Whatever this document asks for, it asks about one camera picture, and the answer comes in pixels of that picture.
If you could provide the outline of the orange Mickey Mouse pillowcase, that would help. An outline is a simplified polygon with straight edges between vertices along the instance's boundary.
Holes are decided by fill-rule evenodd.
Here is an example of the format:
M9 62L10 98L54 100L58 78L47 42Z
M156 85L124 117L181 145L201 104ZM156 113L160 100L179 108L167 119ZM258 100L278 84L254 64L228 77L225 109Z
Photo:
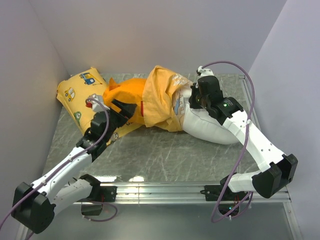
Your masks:
M147 78L131 78L121 83L111 78L102 98L109 107L115 106L114 99L136 104L131 123L178 132L183 130L185 114L181 91L190 90L192 84L183 75L157 65Z

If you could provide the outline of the white pillow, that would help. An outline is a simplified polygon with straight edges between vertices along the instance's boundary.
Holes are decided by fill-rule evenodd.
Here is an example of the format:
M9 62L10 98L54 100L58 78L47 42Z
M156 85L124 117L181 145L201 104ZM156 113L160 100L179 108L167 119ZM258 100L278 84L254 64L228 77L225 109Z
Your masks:
M218 121L209 116L203 109L190 107L189 98L192 90L189 86L178 89L172 99L173 111L182 127L189 135L215 144L231 145L238 142L237 138Z

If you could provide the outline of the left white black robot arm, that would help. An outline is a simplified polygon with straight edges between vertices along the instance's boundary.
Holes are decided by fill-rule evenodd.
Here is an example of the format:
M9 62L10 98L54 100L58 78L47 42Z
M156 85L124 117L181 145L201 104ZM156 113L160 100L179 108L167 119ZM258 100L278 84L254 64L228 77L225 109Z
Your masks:
M116 111L96 98L90 100L95 114L71 152L41 178L30 184L22 182L15 189L9 215L35 234L43 232L58 213L75 202L101 204L105 199L100 181L89 174L68 182L105 151L116 129L134 116L137 105L113 99L112 104L120 109Z

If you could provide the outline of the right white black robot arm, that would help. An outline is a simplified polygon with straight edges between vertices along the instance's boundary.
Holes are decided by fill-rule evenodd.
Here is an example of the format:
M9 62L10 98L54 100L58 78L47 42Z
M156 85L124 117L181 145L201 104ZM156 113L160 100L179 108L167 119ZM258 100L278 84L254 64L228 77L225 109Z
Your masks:
M224 199L231 200L238 192L257 192L269 199L293 180L298 159L273 145L249 119L242 105L223 95L215 76L201 76L191 90L190 108L205 110L210 120L216 120L243 145L258 167L255 172L227 177L220 187Z

